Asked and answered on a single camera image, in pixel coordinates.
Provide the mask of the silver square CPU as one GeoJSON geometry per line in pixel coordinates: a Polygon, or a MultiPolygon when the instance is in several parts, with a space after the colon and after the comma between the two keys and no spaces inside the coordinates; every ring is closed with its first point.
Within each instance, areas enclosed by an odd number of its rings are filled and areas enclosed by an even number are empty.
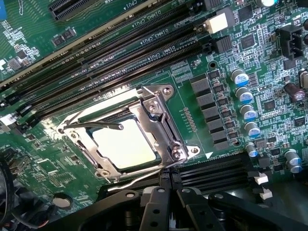
{"type": "Polygon", "coordinates": [[[123,130],[102,128],[92,136],[98,144],[98,152],[110,159],[118,168],[146,164],[156,160],[156,153],[141,132],[135,119],[121,122],[123,130]]]}

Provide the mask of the bent steel locking lever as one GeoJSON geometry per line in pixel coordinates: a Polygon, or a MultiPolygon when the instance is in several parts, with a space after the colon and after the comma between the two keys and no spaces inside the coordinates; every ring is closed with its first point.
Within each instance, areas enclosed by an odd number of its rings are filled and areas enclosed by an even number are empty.
{"type": "Polygon", "coordinates": [[[151,173],[147,173],[147,174],[145,174],[145,175],[143,175],[143,176],[141,176],[141,177],[138,177],[138,178],[134,179],[133,181],[131,181],[131,182],[128,183],[128,184],[125,184],[125,185],[122,185],[122,186],[115,186],[115,187],[109,188],[107,191],[108,191],[108,192],[113,192],[113,191],[116,191],[116,190],[123,190],[123,189],[126,189],[126,188],[128,188],[128,187],[134,185],[135,183],[137,183],[137,182],[139,182],[139,181],[141,181],[141,180],[144,180],[144,179],[146,179],[146,178],[148,178],[148,177],[150,177],[150,176],[153,176],[153,175],[155,175],[155,174],[158,174],[160,171],[166,170],[166,169],[168,169],[168,167],[164,167],[164,168],[162,168],[162,169],[153,171],[153,172],[151,172],[151,173]]]}

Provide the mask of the black RAM slot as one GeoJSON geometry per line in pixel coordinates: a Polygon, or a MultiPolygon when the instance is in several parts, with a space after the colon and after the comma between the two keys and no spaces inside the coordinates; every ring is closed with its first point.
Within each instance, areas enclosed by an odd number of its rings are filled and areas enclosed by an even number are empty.
{"type": "Polygon", "coordinates": [[[198,169],[181,173],[183,184],[203,184],[229,180],[247,180],[247,173],[241,167],[221,169],[198,169]]]}
{"type": "Polygon", "coordinates": [[[80,79],[208,10],[209,0],[0,0],[0,99],[80,79]]]}
{"type": "Polygon", "coordinates": [[[198,53],[201,47],[200,42],[196,40],[184,41],[179,39],[126,64],[112,68],[110,71],[96,73],[74,82],[48,95],[40,104],[36,104],[36,112],[25,121],[25,124],[34,127],[41,120],[67,108],[75,107],[78,103],[95,98],[105,91],[124,86],[139,78],[139,76],[148,75],[160,67],[198,53]]]}
{"type": "Polygon", "coordinates": [[[201,172],[220,171],[237,167],[244,168],[241,154],[183,166],[179,168],[179,171],[181,175],[185,175],[199,174],[201,172]]]}
{"type": "Polygon", "coordinates": [[[25,83],[15,88],[14,92],[0,98],[0,112],[17,103],[21,104],[22,110],[35,108],[45,97],[74,82],[96,73],[110,71],[169,43],[179,39],[187,41],[193,36],[193,26],[190,23],[166,23],[135,35],[124,35],[103,47],[96,46],[85,51],[78,59],[41,73],[32,82],[25,83]]]}
{"type": "Polygon", "coordinates": [[[213,192],[246,188],[249,185],[249,181],[244,177],[233,177],[228,179],[198,179],[183,180],[182,185],[184,187],[197,188],[201,194],[206,195],[213,192]]]}

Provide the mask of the white RAM slot latch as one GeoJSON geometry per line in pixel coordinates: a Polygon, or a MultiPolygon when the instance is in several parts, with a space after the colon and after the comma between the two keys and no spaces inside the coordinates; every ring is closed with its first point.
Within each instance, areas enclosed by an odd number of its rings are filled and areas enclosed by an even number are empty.
{"type": "Polygon", "coordinates": [[[259,196],[262,200],[267,200],[273,197],[272,191],[270,189],[262,188],[262,191],[259,193],[259,196]]]}
{"type": "Polygon", "coordinates": [[[260,173],[259,176],[254,177],[254,180],[258,185],[268,183],[269,181],[268,176],[265,173],[260,173]]]}

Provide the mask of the silver blue capacitor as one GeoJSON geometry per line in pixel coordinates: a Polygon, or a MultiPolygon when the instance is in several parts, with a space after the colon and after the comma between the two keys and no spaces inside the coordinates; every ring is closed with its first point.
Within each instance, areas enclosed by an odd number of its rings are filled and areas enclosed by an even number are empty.
{"type": "Polygon", "coordinates": [[[237,87],[243,87],[248,84],[249,76],[243,69],[237,68],[231,72],[231,80],[237,87]]]}
{"type": "Polygon", "coordinates": [[[254,121],[257,118],[257,113],[250,104],[244,104],[240,108],[240,113],[244,121],[254,121]]]}
{"type": "Polygon", "coordinates": [[[277,0],[254,0],[259,7],[271,7],[276,4],[277,0]]]}
{"type": "Polygon", "coordinates": [[[244,125],[244,129],[246,130],[250,138],[259,137],[261,134],[260,128],[258,127],[257,123],[254,121],[247,122],[244,125]]]}
{"type": "Polygon", "coordinates": [[[246,152],[248,153],[249,157],[254,158],[258,156],[258,151],[256,150],[256,146],[253,142],[248,142],[245,145],[246,152]]]}
{"type": "Polygon", "coordinates": [[[286,159],[286,165],[293,174],[300,173],[302,171],[302,160],[297,154],[295,149],[289,149],[284,152],[286,159]]]}
{"type": "Polygon", "coordinates": [[[250,103],[253,100],[253,95],[247,87],[239,87],[235,91],[235,96],[241,103],[250,103]]]}

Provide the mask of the silver coin cell battery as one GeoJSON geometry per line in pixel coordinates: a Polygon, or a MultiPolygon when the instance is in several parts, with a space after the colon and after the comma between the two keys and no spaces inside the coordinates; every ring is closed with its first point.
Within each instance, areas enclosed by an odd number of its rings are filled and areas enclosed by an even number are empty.
{"type": "Polygon", "coordinates": [[[55,196],[52,202],[60,209],[67,209],[71,206],[71,201],[65,196],[55,196]]]}

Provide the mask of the straight steel locking lever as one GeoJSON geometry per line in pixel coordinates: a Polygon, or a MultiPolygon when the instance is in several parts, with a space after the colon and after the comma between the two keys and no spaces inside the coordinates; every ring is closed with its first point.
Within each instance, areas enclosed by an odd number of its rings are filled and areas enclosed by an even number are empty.
{"type": "Polygon", "coordinates": [[[105,123],[105,122],[86,122],[79,124],[71,124],[64,126],[63,129],[73,129],[73,128],[88,128],[88,127],[96,127],[96,128],[108,128],[114,130],[123,130],[124,126],[120,123],[105,123]]]}

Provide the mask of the internal USB port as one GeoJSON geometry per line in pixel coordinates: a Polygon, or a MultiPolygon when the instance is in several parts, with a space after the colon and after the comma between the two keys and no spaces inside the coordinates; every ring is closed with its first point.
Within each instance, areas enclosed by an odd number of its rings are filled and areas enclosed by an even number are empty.
{"type": "Polygon", "coordinates": [[[30,162],[30,157],[27,155],[21,156],[19,158],[14,158],[9,162],[9,169],[13,175],[17,175],[23,171],[23,169],[30,162]]]}

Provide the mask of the brown capacitor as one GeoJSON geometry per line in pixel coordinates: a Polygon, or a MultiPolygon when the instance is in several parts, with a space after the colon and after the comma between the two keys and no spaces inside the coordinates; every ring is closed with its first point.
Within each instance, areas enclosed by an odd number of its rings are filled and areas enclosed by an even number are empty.
{"type": "Polygon", "coordinates": [[[293,103],[302,101],[306,98],[306,93],[293,82],[286,83],[284,91],[289,95],[293,103]]]}

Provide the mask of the green computer motherboard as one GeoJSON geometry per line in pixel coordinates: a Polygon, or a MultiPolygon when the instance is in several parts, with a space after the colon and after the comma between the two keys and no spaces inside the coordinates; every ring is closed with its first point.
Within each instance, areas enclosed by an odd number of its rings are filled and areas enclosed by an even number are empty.
{"type": "MultiPolygon", "coordinates": [[[[17,103],[0,112],[12,114],[16,122],[0,122],[0,231],[44,231],[52,222],[69,216],[122,190],[108,192],[147,173],[233,155],[242,155],[249,185],[230,191],[233,196],[265,207],[308,225],[308,0],[277,0],[271,7],[259,7],[254,0],[209,0],[208,10],[193,15],[194,36],[202,45],[198,53],[181,58],[155,72],[105,91],[41,120],[34,127],[25,121],[35,108],[22,110],[17,103]],[[205,20],[225,13],[228,27],[209,34],[205,20]],[[289,60],[282,55],[276,29],[302,27],[304,57],[289,60]],[[230,36],[232,48],[216,53],[215,39],[230,36]],[[249,76],[245,86],[253,95],[257,113],[254,122],[259,137],[250,138],[244,129],[239,88],[231,72],[243,69],[249,76]],[[190,79],[205,74],[210,89],[195,94],[190,79]],[[298,85],[306,98],[291,102],[284,91],[288,82],[298,85]],[[217,151],[197,97],[212,93],[224,124],[230,147],[217,151]],[[86,122],[120,123],[135,119],[156,153],[156,160],[118,169],[98,152],[92,133],[96,127],[63,129],[86,122]],[[253,142],[258,156],[251,158],[245,145],[253,142]],[[302,160],[302,171],[291,173],[284,152],[295,149],[302,160]],[[17,175],[9,169],[14,158],[27,155],[30,162],[17,175]],[[268,176],[258,185],[254,177],[268,176]],[[262,200],[262,188],[273,197],[262,200]],[[67,209],[53,202],[55,196],[71,201],[67,209]]],[[[159,173],[123,189],[143,193],[159,186],[159,173]]],[[[187,211],[172,186],[168,231],[195,231],[187,211]]]]}

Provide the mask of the black finned heat sink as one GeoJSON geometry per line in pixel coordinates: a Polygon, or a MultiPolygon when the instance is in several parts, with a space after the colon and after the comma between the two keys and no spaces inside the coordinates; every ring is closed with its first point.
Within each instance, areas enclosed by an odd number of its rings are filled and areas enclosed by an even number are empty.
{"type": "Polygon", "coordinates": [[[213,44],[216,53],[224,53],[232,48],[232,42],[230,36],[224,36],[215,39],[213,44]]]}

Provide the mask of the small white board connector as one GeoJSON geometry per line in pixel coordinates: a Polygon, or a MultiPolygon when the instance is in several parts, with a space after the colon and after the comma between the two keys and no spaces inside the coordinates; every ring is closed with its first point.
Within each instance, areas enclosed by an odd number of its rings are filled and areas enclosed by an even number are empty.
{"type": "Polygon", "coordinates": [[[0,122],[5,126],[9,126],[9,125],[15,123],[16,119],[14,118],[14,116],[12,114],[7,114],[7,115],[0,118],[0,122]]]}

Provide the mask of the white plastic connector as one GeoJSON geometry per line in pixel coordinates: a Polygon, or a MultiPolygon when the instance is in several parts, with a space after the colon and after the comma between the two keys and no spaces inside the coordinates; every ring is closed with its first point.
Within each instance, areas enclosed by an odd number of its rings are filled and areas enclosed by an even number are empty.
{"type": "Polygon", "coordinates": [[[228,27],[228,21],[225,13],[213,16],[204,22],[206,31],[209,34],[215,34],[228,27]]]}

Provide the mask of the black pin header connector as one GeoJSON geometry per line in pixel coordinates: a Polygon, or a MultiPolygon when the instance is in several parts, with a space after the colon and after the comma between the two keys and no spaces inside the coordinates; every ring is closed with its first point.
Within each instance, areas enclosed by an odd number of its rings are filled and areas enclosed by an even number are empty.
{"type": "Polygon", "coordinates": [[[302,27],[292,24],[276,29],[279,36],[282,55],[289,60],[296,60],[304,57],[302,44],[302,27]]]}

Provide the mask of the black expansion slot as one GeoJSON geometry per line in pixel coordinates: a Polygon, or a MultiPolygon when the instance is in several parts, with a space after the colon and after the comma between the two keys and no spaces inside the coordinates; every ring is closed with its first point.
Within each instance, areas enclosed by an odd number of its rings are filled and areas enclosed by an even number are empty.
{"type": "Polygon", "coordinates": [[[56,22],[66,22],[87,10],[101,10],[112,7],[115,3],[123,5],[124,11],[128,6],[136,6],[146,0],[55,0],[48,5],[48,10],[56,22]]]}

